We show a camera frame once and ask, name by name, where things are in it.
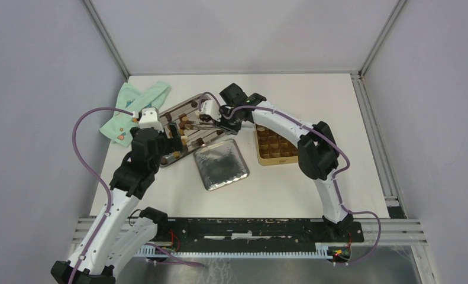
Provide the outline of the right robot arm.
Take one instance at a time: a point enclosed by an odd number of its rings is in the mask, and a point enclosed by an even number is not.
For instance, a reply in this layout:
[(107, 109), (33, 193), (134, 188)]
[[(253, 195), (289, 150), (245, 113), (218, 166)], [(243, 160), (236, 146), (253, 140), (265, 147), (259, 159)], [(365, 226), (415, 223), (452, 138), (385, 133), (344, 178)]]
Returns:
[(224, 104), (216, 100), (203, 102), (202, 115), (227, 134), (237, 134), (242, 123), (250, 122), (282, 136), (297, 149), (301, 172), (314, 181), (322, 203), (324, 232), (331, 241), (340, 241), (353, 222), (345, 208), (336, 177), (350, 167), (350, 161), (336, 145), (330, 126), (302, 121), (278, 108), (261, 94), (246, 93), (235, 83), (220, 92)]

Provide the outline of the steel tray with rack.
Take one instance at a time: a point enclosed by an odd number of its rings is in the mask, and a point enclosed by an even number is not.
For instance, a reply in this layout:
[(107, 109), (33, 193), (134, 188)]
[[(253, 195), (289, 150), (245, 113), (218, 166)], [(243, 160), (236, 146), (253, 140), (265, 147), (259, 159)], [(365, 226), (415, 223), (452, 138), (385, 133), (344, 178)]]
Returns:
[(174, 151), (163, 156), (161, 167), (169, 167), (201, 147), (225, 136), (225, 133), (215, 128), (212, 122), (199, 119), (198, 107), (203, 107), (204, 101), (208, 99), (213, 99), (212, 95), (195, 95), (159, 114), (159, 122), (164, 128), (165, 134), (171, 138), (172, 129), (177, 129), (182, 143), (181, 151)]

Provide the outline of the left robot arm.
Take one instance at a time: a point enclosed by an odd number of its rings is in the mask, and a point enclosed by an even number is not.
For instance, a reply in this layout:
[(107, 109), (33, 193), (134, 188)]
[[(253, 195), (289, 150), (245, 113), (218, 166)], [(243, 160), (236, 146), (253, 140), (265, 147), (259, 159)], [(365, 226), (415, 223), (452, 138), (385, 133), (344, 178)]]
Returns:
[(105, 205), (68, 260), (57, 261), (51, 268), (57, 283), (115, 283), (125, 265), (147, 241), (162, 241), (167, 237), (169, 226), (162, 221), (167, 215), (150, 207), (136, 219), (135, 228), (123, 235), (119, 233), (154, 182), (162, 158), (183, 148), (177, 126), (172, 124), (168, 129), (170, 137), (161, 125), (131, 129), (131, 151), (114, 172)]

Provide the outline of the metal serving tongs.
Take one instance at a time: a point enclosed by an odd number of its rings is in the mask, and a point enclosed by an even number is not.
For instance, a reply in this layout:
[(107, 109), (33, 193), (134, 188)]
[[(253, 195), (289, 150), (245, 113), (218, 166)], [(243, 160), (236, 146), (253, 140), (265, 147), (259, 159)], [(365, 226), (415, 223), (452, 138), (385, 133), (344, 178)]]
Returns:
[(220, 128), (213, 122), (187, 121), (184, 124), (186, 130), (219, 130)]

